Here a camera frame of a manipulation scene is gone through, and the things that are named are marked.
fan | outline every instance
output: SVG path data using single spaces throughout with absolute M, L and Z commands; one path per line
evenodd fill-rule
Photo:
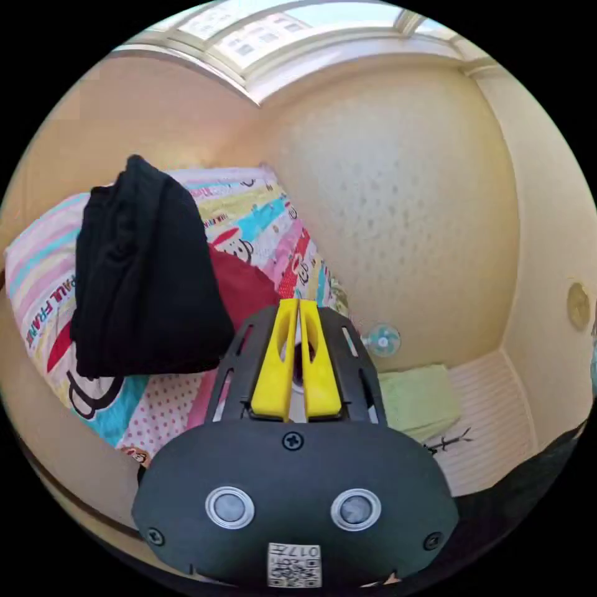
M 385 323 L 377 324 L 362 340 L 372 354 L 381 357 L 395 354 L 401 342 L 398 331 Z

bedsheet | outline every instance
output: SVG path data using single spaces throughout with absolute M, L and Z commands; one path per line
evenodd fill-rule
M 346 295 L 268 168 L 174 170 L 192 194 L 208 242 L 258 267 L 282 298 L 316 300 L 348 314 Z M 70 321 L 75 244 L 89 193 L 62 201 L 6 249 L 6 292 L 25 348 L 62 404 L 117 450 L 148 466 L 192 427 L 212 375 L 89 380 L 76 373 Z

green towel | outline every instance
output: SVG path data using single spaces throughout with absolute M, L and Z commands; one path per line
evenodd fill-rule
M 418 442 L 438 435 L 461 415 L 460 401 L 444 365 L 380 373 L 387 424 Z

black clothing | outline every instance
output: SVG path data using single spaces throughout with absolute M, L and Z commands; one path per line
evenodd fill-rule
M 234 337 L 191 194 L 138 155 L 91 190 L 75 275 L 83 377 L 206 371 Z

sticker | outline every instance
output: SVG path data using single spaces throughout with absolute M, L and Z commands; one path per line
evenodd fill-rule
M 316 588 L 322 585 L 319 545 L 270 543 L 267 548 L 267 585 Z

